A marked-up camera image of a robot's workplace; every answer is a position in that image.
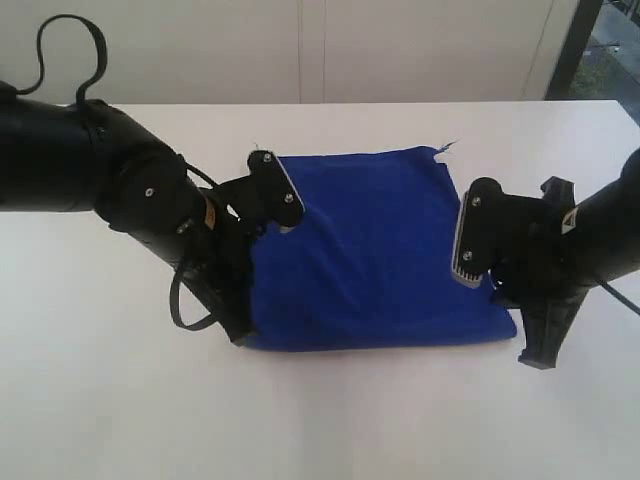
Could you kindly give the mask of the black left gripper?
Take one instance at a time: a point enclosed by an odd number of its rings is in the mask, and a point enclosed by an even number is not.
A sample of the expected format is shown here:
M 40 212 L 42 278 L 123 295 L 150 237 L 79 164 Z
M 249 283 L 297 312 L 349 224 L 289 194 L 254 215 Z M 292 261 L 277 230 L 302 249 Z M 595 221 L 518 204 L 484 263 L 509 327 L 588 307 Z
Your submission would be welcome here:
M 169 312 L 175 326 L 218 324 L 234 345 L 256 333 L 249 231 L 215 189 L 145 189 L 134 196 L 134 238 L 173 270 Z

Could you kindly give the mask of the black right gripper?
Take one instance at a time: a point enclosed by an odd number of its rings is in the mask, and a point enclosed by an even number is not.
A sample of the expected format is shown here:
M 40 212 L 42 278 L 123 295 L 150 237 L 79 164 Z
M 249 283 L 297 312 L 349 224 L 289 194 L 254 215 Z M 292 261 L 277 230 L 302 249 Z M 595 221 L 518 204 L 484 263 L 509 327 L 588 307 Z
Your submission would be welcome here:
M 518 361 L 547 370 L 556 367 L 586 298 L 583 292 L 596 281 L 561 234 L 564 216 L 575 207 L 574 183 L 552 176 L 540 190 L 542 199 L 499 199 L 492 204 L 496 230 L 492 301 L 520 308 L 525 348 Z

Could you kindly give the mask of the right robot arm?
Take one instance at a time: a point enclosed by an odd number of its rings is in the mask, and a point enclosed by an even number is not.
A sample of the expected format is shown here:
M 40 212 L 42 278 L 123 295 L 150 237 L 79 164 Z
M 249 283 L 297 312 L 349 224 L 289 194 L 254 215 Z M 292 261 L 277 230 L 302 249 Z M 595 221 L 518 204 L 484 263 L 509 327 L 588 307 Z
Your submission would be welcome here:
M 525 347 L 518 361 L 547 370 L 588 292 L 603 288 L 634 313 L 639 305 L 611 282 L 639 270 L 639 152 L 620 176 L 566 210 L 533 223 L 518 249 L 492 272 L 496 295 L 520 310 Z

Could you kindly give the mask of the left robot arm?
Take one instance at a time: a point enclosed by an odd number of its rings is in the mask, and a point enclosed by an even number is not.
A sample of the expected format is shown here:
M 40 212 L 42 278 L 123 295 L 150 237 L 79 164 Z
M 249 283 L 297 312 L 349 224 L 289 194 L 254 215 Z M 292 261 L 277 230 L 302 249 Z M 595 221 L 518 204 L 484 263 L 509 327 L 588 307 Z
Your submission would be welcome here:
M 121 110 L 101 100 L 56 106 L 1 85 L 1 209 L 95 212 L 174 271 L 169 308 L 189 331 L 215 323 L 235 345 L 254 332 L 250 237 L 218 185 Z

